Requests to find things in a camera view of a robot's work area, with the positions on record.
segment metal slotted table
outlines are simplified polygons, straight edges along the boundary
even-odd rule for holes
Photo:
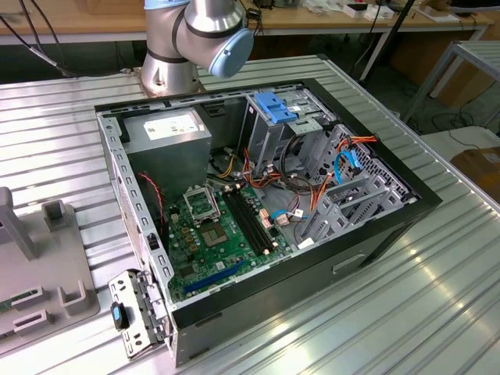
[[[2,373],[493,373],[500,368],[500,207],[334,64],[249,62],[205,87],[316,78],[432,187],[442,205],[386,255],[301,304],[174,369],[165,347],[128,362],[107,281],[137,267],[105,171],[92,106],[143,98],[119,75],[0,87],[0,185],[18,213],[76,207],[98,315],[0,359]]]
[[[402,116],[404,121],[408,121],[427,93],[436,83],[440,75],[443,74],[448,64],[455,61],[447,69],[441,80],[437,83],[433,92],[430,94],[433,98],[438,96],[441,89],[448,83],[457,67],[466,60],[473,64],[476,68],[483,70],[485,73],[492,76],[495,80],[500,81],[500,41],[457,41],[452,42],[446,49],[443,56],[437,61],[436,66],[431,70],[426,80],[420,86],[419,90],[413,97],[408,109]],[[485,126],[500,113],[500,105],[492,115],[486,120]]]

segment power supply label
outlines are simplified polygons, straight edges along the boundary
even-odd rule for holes
[[[152,141],[198,131],[196,123],[189,115],[167,117],[165,119],[147,121],[144,129]]]

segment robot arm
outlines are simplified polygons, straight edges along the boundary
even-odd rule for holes
[[[145,0],[148,54],[142,84],[149,96],[183,94],[199,87],[196,65],[228,78],[253,46],[235,0]]]

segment cardboard box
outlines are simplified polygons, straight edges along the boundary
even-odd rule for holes
[[[144,0],[85,0],[90,14],[144,14]]]
[[[446,10],[436,10],[430,6],[421,6],[420,10],[431,17],[446,17],[450,15],[449,11]]]
[[[452,164],[500,203],[500,147],[465,150]]]

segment yellow wire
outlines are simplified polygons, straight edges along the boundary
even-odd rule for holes
[[[229,176],[229,173],[231,173],[231,170],[233,169],[233,162],[234,162],[234,155],[231,156],[231,160],[229,161],[229,166],[226,169],[226,172],[220,174],[218,178],[225,178]]]

